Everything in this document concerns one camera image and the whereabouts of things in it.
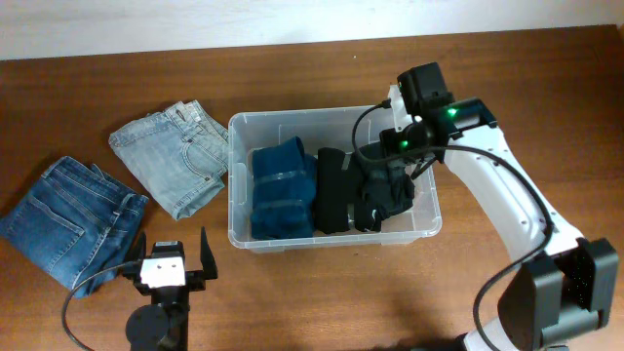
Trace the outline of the black garment with logo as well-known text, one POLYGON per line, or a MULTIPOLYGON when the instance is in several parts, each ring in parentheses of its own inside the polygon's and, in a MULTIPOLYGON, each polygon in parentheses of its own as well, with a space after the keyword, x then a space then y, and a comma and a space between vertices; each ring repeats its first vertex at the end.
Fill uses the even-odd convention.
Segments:
POLYGON ((365 174, 350 154, 335 148, 318 151, 315 227, 325 234, 379 232, 381 218, 377 206, 362 193, 365 174))

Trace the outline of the black garment taped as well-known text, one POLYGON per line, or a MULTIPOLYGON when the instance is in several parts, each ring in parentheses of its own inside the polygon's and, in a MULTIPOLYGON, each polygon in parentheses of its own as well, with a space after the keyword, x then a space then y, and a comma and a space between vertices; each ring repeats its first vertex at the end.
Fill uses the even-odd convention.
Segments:
POLYGON ((353 205, 357 226, 372 230, 384 219, 412 207, 414 184, 403 163, 367 163, 353 152, 347 171, 351 182, 349 204, 353 205))

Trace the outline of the light blue jeans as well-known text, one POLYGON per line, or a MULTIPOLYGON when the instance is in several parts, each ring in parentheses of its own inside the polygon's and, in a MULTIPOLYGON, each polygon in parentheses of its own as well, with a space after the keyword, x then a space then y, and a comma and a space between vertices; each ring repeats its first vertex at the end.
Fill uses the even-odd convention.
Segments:
POLYGON ((224 187, 228 131, 196 100, 134 120, 108 143, 175 220, 194 215, 224 187))

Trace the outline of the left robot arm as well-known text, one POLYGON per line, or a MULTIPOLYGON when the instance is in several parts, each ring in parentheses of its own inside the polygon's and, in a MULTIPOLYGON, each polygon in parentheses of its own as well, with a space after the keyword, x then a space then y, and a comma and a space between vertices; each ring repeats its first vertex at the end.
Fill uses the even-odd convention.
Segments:
POLYGON ((201 292, 206 283, 218 278, 215 257, 206 231, 200 235, 200 270, 184 267, 181 241, 157 242, 146 251, 146 235, 138 235, 128 253, 130 266, 122 275, 150 302, 129 317, 125 333, 133 350, 187 351, 190 302, 189 295, 201 292))

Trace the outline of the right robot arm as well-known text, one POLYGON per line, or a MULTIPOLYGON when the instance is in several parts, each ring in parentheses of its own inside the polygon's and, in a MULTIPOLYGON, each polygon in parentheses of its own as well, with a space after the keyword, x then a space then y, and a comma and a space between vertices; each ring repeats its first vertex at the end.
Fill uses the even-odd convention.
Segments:
POLYGON ((455 100, 430 62, 397 78, 384 106, 395 126, 381 132, 389 158, 438 161, 470 190, 511 263, 473 304, 476 328, 455 350, 563 350, 607 326, 619 257, 607 239, 587 240, 552 207, 510 150, 478 98, 455 100))

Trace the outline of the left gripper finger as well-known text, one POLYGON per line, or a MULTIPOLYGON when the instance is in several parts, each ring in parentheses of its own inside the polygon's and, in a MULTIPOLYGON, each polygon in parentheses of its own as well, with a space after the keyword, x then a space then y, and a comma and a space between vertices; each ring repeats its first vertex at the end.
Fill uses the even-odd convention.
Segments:
POLYGON ((205 280, 217 278, 217 266, 214 254, 208 243, 207 233, 204 226, 201 227, 200 237, 200 261, 202 264, 203 277, 205 280))
POLYGON ((127 252, 127 261, 130 263, 141 262, 146 256, 146 235, 144 231, 136 234, 136 237, 127 252))

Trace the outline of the teal blue garment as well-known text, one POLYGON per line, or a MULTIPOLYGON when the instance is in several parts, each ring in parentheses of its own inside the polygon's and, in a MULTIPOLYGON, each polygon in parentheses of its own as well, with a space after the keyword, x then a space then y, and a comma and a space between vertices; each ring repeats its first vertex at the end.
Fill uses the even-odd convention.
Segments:
POLYGON ((316 172, 316 159, 304 151, 297 136, 253 153, 253 238, 286 240, 313 236, 316 172))

